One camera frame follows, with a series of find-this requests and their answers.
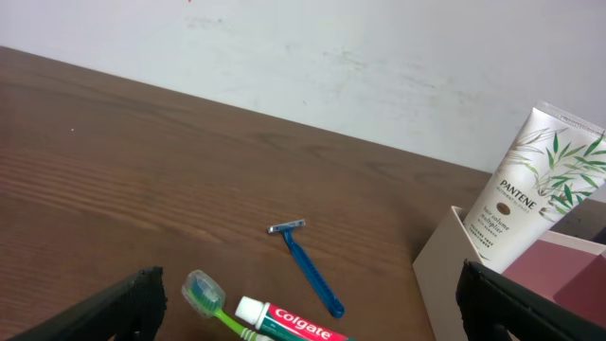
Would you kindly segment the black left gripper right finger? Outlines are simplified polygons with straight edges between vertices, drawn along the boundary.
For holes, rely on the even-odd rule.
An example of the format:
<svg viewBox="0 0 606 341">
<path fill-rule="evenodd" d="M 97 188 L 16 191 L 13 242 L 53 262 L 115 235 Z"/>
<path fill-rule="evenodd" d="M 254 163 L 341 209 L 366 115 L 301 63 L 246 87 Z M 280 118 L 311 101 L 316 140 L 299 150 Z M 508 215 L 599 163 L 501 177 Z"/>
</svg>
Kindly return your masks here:
<svg viewBox="0 0 606 341">
<path fill-rule="evenodd" d="M 455 299 L 469 341 L 605 341 L 603 327 L 476 261 L 464 261 Z"/>
</svg>

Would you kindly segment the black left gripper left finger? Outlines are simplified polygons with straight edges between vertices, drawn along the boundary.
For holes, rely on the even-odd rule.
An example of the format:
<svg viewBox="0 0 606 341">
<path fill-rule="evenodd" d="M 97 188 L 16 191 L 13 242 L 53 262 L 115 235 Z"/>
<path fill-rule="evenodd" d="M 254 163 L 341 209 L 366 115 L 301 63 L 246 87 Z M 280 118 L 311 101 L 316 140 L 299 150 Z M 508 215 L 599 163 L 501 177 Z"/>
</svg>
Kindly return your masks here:
<svg viewBox="0 0 606 341">
<path fill-rule="evenodd" d="M 163 268 L 142 269 L 10 341 L 153 340 L 168 299 Z"/>
</svg>

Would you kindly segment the Colgate toothpaste tube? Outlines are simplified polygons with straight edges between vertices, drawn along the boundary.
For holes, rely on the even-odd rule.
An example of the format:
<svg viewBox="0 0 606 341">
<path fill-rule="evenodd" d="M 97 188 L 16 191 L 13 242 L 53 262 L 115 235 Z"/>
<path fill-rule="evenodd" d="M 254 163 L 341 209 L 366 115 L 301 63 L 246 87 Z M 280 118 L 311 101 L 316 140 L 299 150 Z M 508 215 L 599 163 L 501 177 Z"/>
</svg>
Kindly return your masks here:
<svg viewBox="0 0 606 341">
<path fill-rule="evenodd" d="M 350 341 L 351 338 L 319 326 L 275 304 L 243 296 L 235 315 L 274 340 Z"/>
</svg>

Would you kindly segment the white Pantene tube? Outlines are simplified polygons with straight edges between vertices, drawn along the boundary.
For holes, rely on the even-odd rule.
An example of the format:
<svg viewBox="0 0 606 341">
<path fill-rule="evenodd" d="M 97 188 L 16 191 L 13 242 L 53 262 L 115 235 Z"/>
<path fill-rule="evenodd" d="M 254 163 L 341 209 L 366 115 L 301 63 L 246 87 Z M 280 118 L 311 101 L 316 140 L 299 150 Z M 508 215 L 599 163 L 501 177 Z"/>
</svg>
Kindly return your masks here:
<svg viewBox="0 0 606 341">
<path fill-rule="evenodd" d="M 536 104 L 463 225 L 480 259 L 502 273 L 605 184 L 605 130 Z"/>
</svg>

